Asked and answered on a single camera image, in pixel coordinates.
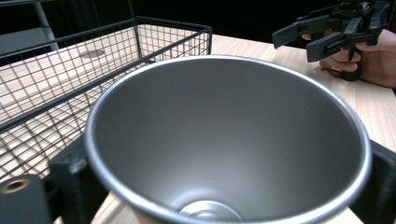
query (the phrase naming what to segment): metal wire basket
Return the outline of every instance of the metal wire basket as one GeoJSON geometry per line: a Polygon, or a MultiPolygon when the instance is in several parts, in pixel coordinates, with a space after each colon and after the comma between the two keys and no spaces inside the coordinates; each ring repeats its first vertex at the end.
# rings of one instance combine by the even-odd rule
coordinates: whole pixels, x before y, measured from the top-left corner
{"type": "Polygon", "coordinates": [[[105,89],[149,63],[210,54],[211,39],[209,26],[136,17],[0,55],[0,182],[47,175],[105,89]]]}

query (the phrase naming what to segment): wooden table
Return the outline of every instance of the wooden table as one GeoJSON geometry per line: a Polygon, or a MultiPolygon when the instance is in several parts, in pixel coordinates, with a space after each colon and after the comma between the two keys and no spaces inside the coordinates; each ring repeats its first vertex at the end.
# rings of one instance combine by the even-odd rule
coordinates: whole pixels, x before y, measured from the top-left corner
{"type": "MultiPolygon", "coordinates": [[[[290,47],[274,49],[272,44],[213,35],[212,54],[237,55],[288,67],[325,85],[356,111],[370,138],[396,151],[396,97],[392,90],[364,81],[348,82],[322,71],[318,63],[306,62],[306,51],[290,47]]],[[[93,223],[158,223],[125,206],[110,193],[93,223]]],[[[362,223],[348,208],[323,223],[362,223]]]]}

